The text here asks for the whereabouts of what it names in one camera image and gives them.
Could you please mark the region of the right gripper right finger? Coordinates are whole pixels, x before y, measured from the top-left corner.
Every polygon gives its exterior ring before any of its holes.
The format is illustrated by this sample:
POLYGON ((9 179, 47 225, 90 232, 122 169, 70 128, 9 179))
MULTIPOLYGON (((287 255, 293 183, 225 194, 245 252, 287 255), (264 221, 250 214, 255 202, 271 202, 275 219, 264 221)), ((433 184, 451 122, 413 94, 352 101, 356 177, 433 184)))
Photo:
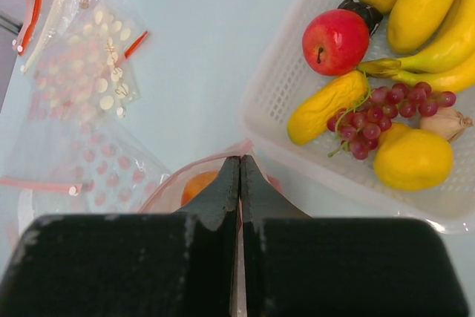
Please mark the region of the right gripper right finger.
POLYGON ((442 239, 412 218, 312 218, 240 161, 249 316, 467 316, 442 239))

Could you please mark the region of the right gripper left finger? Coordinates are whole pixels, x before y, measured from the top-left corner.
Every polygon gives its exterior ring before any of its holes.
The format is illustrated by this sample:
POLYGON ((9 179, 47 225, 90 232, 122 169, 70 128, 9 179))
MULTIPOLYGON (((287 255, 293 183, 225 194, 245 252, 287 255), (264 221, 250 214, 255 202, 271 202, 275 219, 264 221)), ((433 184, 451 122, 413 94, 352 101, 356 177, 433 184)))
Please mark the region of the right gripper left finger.
POLYGON ((3 316, 230 316, 240 160, 168 214, 45 215, 1 280, 3 316))

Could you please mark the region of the clear pink-zip bag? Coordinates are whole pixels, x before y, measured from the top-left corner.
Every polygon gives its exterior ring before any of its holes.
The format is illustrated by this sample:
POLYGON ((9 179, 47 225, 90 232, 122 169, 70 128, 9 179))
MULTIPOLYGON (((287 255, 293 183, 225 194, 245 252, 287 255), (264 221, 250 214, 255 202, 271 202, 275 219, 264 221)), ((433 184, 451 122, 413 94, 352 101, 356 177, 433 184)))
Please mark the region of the clear pink-zip bag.
POLYGON ((227 157, 251 155, 266 181, 282 194, 280 181, 268 175, 253 152, 253 143, 246 139, 224 149, 222 152, 204 157, 171 174, 140 208, 139 213, 172 213, 203 191, 216 177, 227 157))

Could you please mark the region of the large red meat slab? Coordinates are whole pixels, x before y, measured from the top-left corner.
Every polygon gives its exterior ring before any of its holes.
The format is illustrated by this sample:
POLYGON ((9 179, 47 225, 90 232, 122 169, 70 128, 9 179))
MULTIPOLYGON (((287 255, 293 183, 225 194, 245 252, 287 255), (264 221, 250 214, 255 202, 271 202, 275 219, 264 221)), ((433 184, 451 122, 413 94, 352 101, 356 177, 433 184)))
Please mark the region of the large red meat slab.
POLYGON ((181 195, 181 206, 185 206, 201 193, 218 175, 217 170, 205 171, 188 180, 181 195))

